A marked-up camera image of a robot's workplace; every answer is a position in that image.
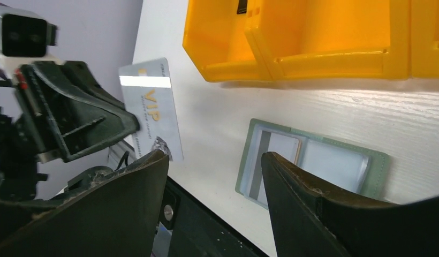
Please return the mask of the silver VIP card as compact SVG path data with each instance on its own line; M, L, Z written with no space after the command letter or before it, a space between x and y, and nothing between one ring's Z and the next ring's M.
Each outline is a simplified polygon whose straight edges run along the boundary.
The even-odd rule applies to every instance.
M168 60L164 57L120 67L126 111L136 116L139 130L132 135L137 157L161 150L171 161L184 159Z

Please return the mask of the green card holder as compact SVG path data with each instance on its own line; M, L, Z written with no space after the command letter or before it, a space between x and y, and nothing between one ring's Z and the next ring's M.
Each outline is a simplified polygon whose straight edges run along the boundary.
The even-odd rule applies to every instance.
M261 156L276 152L305 171L353 193L382 199L390 168L386 153L259 119L249 124L235 191L268 207Z

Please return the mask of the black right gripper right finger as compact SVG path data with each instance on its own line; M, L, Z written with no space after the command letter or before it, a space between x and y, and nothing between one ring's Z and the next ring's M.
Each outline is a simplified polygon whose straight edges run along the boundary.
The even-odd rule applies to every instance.
M261 157L278 256L439 256L439 196L398 205Z

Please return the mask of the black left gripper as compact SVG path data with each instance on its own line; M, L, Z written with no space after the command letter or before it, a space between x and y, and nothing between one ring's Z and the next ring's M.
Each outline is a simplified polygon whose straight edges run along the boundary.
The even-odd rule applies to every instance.
M36 158L70 162L110 147L140 127L85 62L34 61L15 69L14 77L22 114L13 123L0 107L2 200L35 199L42 180Z

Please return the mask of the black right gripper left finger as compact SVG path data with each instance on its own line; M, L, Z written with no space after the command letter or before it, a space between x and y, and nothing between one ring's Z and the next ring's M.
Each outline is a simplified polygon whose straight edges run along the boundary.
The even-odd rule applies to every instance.
M150 256L168 168L155 150L54 200L0 200L0 256Z

